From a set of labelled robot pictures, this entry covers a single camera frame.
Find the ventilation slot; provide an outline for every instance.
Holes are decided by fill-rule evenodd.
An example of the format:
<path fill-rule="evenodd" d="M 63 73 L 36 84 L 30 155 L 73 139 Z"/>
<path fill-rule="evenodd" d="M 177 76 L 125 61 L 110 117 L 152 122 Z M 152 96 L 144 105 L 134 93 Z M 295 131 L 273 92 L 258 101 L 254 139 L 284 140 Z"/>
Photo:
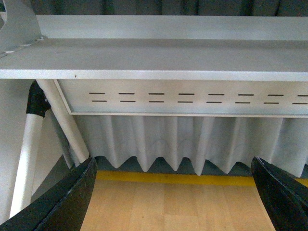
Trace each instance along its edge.
<path fill-rule="evenodd" d="M 273 95 L 273 94 L 269 94 L 268 96 L 279 96 L 279 97 L 282 97 L 283 95 Z"/>

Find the white metal leg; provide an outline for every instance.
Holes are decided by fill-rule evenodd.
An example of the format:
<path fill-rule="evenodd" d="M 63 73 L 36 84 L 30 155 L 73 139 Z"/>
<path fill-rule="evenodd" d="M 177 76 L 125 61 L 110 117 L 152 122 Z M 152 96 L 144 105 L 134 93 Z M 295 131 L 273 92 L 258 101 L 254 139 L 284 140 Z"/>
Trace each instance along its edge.
<path fill-rule="evenodd" d="M 31 203 L 33 179 L 43 117 L 27 114 L 10 217 Z"/>
<path fill-rule="evenodd" d="M 77 158 L 77 156 L 76 156 L 76 154 L 74 152 L 74 149 L 72 148 L 71 145 L 69 145 L 69 151 L 70 151 L 70 154 L 71 154 L 71 157 L 72 157 L 72 160 L 73 160 L 75 166 L 76 167 L 79 166 L 80 165 L 80 161 L 78 160 L 78 158 Z"/>

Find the yellow baseboard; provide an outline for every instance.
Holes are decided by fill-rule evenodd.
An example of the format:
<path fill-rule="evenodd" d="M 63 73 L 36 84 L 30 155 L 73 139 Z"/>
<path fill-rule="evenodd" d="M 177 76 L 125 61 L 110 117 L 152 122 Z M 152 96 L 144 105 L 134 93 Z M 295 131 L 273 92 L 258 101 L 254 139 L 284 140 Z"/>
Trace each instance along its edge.
<path fill-rule="evenodd" d="M 168 183 L 168 184 L 205 184 L 225 186 L 255 186 L 252 177 L 231 176 L 197 176 L 184 174 L 142 173 L 142 172 L 118 172 L 98 171 L 97 180 L 118 180 L 132 182 Z M 296 179 L 308 186 L 308 179 Z"/>

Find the pleated curtain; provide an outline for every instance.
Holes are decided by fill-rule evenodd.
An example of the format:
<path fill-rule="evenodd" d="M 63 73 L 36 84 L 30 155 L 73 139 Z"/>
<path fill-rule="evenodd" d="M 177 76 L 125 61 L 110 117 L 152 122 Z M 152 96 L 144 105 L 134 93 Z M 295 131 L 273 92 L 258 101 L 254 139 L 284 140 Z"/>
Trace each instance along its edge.
<path fill-rule="evenodd" d="M 114 167 L 136 156 L 143 171 L 164 157 L 177 170 L 191 160 L 197 175 L 209 160 L 225 173 L 236 162 L 250 166 L 253 156 L 300 177 L 308 158 L 308 120 L 304 118 L 76 116 L 92 156 Z"/>

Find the laminate floor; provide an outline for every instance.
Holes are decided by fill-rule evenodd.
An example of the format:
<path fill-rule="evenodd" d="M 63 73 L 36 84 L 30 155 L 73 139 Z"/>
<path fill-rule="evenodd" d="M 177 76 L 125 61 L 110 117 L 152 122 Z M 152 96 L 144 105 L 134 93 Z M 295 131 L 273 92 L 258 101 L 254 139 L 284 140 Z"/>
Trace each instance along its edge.
<path fill-rule="evenodd" d="M 274 231 L 253 186 L 96 180 L 82 231 Z"/>

